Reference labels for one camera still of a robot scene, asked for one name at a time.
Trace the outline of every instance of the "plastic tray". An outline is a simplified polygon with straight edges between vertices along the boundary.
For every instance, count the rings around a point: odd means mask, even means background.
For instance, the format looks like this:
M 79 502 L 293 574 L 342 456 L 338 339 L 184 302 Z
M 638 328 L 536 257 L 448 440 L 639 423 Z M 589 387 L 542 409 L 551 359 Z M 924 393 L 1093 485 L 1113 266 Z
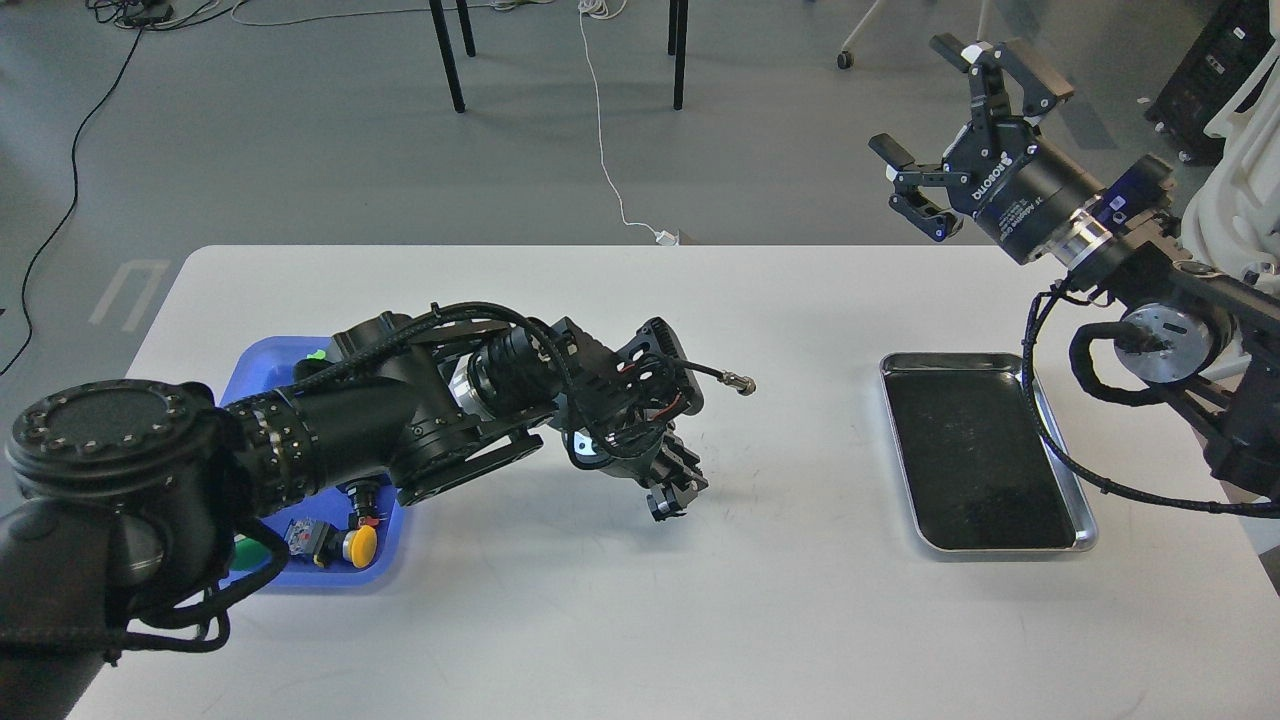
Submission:
M 236 370 L 227 383 L 221 405 L 264 389 L 289 384 L 293 382 L 293 364 L 316 350 L 328 347 L 328 337 L 301 336 L 274 336 L 255 342 L 236 363 Z M 268 588 L 355 587 L 378 579 L 387 571 L 396 556 L 396 547 L 399 544 L 401 530 L 406 520 L 404 509 L 396 503 L 396 488 L 390 484 L 383 486 L 378 492 L 378 509 L 383 514 L 381 523 L 375 528 L 378 551 L 367 568 L 357 570 L 339 560 L 330 564 L 328 569 L 321 569 L 306 559 L 293 557 Z M 315 518 L 343 529 L 347 527 L 351 501 L 347 500 L 347 496 L 337 489 L 326 489 L 292 507 L 285 507 L 275 515 L 264 518 L 262 521 L 283 536 L 289 521 L 296 518 Z M 244 574 L 233 571 L 232 578 L 239 578 Z

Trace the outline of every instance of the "black power cord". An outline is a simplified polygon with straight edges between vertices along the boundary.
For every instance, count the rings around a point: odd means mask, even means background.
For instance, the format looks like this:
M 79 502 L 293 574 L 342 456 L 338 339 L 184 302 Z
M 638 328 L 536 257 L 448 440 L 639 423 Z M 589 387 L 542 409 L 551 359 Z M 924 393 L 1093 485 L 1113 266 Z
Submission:
M 1048 320 L 1048 314 L 1053 310 L 1053 305 L 1056 305 L 1059 300 L 1066 300 L 1068 302 L 1075 305 L 1088 305 L 1088 301 L 1082 301 L 1066 295 L 1066 288 L 1070 287 L 1069 281 L 1070 277 L 1059 281 L 1047 292 L 1037 293 L 1036 297 L 1032 299 L 1032 306 L 1027 314 L 1027 332 L 1023 334 L 1023 400 L 1027 402 L 1027 407 L 1030 410 L 1032 416 L 1036 418 L 1036 429 L 1039 433 L 1041 439 L 1044 441 L 1044 445 L 1048 446 L 1053 455 L 1056 455 L 1059 460 L 1070 468 L 1071 471 L 1080 479 L 1101 489 L 1103 495 L 1114 493 L 1124 497 L 1125 500 L 1146 502 L 1148 505 L 1160 505 L 1164 507 L 1176 507 L 1179 510 L 1194 510 L 1221 515 L 1242 515 L 1247 518 L 1280 518 L 1280 502 L 1276 501 L 1224 503 L 1181 500 L 1120 484 L 1111 478 L 1102 477 L 1076 462 L 1070 455 L 1066 454 L 1066 450 L 1064 450 L 1057 441 L 1053 439 L 1044 424 L 1044 416 L 1041 414 L 1039 405 L 1036 402 L 1036 395 L 1033 392 L 1033 383 L 1036 382 L 1034 348 L 1036 341 L 1039 337 L 1039 331 L 1044 325 L 1044 322 Z
M 63 214 L 63 219 L 58 220 L 58 225 L 54 227 L 54 232 L 49 233 L 49 237 L 40 245 L 36 254 L 31 256 L 31 261 L 27 263 L 27 272 L 22 275 L 22 291 L 19 293 L 19 299 L 22 301 L 22 318 L 27 323 L 27 338 L 22 342 L 22 347 L 18 348 L 18 352 L 15 352 L 14 356 L 5 364 L 4 369 L 0 369 L 0 375 L 8 373 L 9 369 L 13 368 L 13 364 L 18 361 L 18 357 L 26 352 L 27 346 L 31 345 L 31 337 L 36 332 L 36 327 L 31 322 L 31 307 L 27 305 L 27 286 L 31 283 L 31 272 L 36 266 L 36 260 L 38 260 L 41 254 L 45 252 L 49 243 L 54 241 L 58 232 L 63 229 L 64 224 L 67 224 L 67 219 L 76 211 L 76 206 L 79 205 L 79 167 L 76 164 L 76 150 L 79 147 L 81 135 L 84 132 L 84 126 L 88 124 L 88 120 L 102 108 L 102 105 L 106 104 L 106 100 L 113 92 L 115 92 L 115 88 L 120 86 L 120 78 L 124 77 L 124 70 L 129 67 L 129 60 L 133 59 L 133 53 L 137 51 L 140 40 L 142 40 L 142 31 L 138 31 L 137 35 L 133 36 L 133 46 L 129 47 L 129 54 L 124 56 L 124 64 L 120 65 L 120 72 L 115 73 L 115 81 L 111 82 L 111 87 L 108 88 L 106 95 L 97 101 L 97 105 L 93 105 L 93 109 L 84 115 L 79 127 L 76 128 L 76 137 L 72 140 L 72 204 L 67 208 L 67 213 Z

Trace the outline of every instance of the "metal tray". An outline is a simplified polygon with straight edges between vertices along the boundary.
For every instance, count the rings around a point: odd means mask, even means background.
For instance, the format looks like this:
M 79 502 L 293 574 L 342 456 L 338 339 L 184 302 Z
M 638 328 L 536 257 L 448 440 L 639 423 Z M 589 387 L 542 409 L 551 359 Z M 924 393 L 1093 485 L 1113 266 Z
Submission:
M 1097 541 L 1080 482 L 1036 432 L 1010 354 L 881 361 L 893 445 L 920 539 L 956 559 L 1080 552 Z M 1062 439 L 1038 384 L 1036 404 Z

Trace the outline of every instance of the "gray floor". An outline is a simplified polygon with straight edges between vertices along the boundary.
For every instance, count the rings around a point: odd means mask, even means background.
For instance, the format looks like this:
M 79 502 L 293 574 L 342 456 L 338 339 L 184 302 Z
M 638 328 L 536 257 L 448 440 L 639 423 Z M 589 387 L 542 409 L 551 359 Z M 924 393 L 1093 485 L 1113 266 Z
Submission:
M 179 0 L 178 10 L 196 5 Z M 886 208 L 890 186 L 867 140 L 891 129 L 922 159 L 941 154 L 966 118 L 966 85 L 927 41 L 969 38 L 979 1 L 895 3 L 858 67 L 837 70 L 835 53 L 869 5 L 692 1 L 681 113 L 669 108 L 667 3 L 631 0 L 618 19 L 590 22 L 609 168 L 631 217 L 700 243 L 927 242 Z M 1213 5 L 997 0 L 991 36 L 1032 40 L 1075 83 L 1046 135 L 1108 182 L 1143 152 L 1172 155 L 1139 99 L 1158 94 Z M 243 14 L 352 6 L 256 0 Z M 358 4 L 372 6 L 411 4 Z M 35 342 L 0 378 L 0 418 L 123 374 L 183 259 L 205 245 L 652 242 L 621 225 L 598 165 L 572 0 L 472 17 L 480 56 L 460 55 L 465 115 L 449 105 L 425 13 L 284 28 L 220 18 L 142 37 L 83 136 L 79 209 L 32 277 Z M 458 41 L 452 14 L 451 27 Z M 70 199 L 73 132 L 132 40 L 78 3 L 0 5 L 5 360 L 24 333 L 22 272 Z M 1179 169 L 1180 202 L 1206 174 Z M 987 241 L 969 231 L 956 242 Z M 134 260 L 150 264 L 101 305 Z M 484 299 L 484 269 L 471 272 Z M 150 277 L 157 292 L 140 302 Z M 17 497 L 0 486 L 5 510 Z

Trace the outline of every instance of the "black robotic arm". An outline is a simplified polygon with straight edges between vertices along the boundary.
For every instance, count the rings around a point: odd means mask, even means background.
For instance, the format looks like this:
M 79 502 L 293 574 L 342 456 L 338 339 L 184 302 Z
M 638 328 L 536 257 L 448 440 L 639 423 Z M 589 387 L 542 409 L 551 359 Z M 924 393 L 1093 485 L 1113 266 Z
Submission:
M 1042 137 L 1039 120 L 1073 88 L 1028 44 L 965 46 L 942 35 L 931 46 L 968 77 L 970 118 L 936 165 L 916 163 L 888 135 L 870 140 L 888 164 L 890 206 L 934 241 L 955 234 L 968 217 L 1016 263 L 1052 255 L 1068 268 L 1062 283 L 1033 305 L 1024 360 L 1030 360 L 1048 310 L 1070 300 L 1069 292 L 1119 301 L 1125 307 L 1119 323 L 1084 325 L 1071 343 L 1071 368 L 1082 388 L 1107 402 L 1167 404 L 1206 438 L 1213 477 L 1280 498 L 1280 301 L 1181 250 L 1178 220 L 1166 211 L 1169 165 L 1148 155 L 1106 187 Z M 1010 102 L 1005 72 L 1023 87 L 1021 114 Z M 924 187 L 946 188 L 951 208 L 925 197 Z M 1235 333 L 1252 360 L 1239 387 L 1228 391 L 1201 373 Z M 1148 387 L 1103 384 L 1089 355 L 1098 340 L 1111 341 L 1125 369 Z M 1052 446 L 1051 438 L 1046 442 Z M 1103 491 L 1134 500 L 1280 515 L 1276 502 L 1202 503 L 1132 491 L 1061 455 Z
M 568 318 L 465 302 L 384 313 L 224 409 L 198 383 L 45 397 L 6 445 L 29 500 L 0 519 L 0 717 L 64 716 L 124 650 L 221 647 L 228 609 L 288 561 L 259 518 L 371 473 L 412 505 L 527 456 L 550 424 L 575 466 L 634 479 L 655 520 L 681 515 L 707 488 L 673 432 L 703 407 L 694 373 L 755 389 L 689 361 L 660 318 L 613 351 Z M 223 585 L 237 533 L 270 560 Z

